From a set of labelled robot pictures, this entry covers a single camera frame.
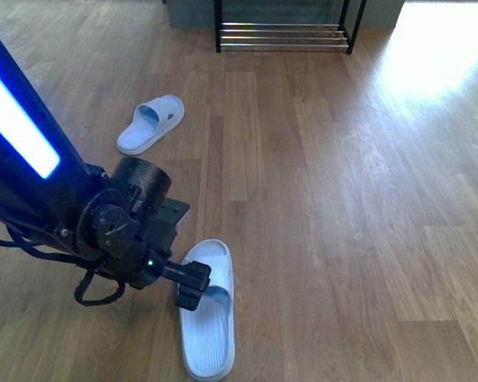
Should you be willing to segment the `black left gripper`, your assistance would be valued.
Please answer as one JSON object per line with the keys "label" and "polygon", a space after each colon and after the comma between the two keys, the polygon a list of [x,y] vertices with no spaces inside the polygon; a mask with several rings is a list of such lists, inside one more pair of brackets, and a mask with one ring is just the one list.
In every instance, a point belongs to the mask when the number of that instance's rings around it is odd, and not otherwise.
{"label": "black left gripper", "polygon": [[76,230],[77,254],[104,277],[142,289],[163,277],[178,284],[175,305],[195,311],[210,284],[211,266],[175,263],[171,245],[189,220],[190,205],[138,186],[106,189],[87,204]]}

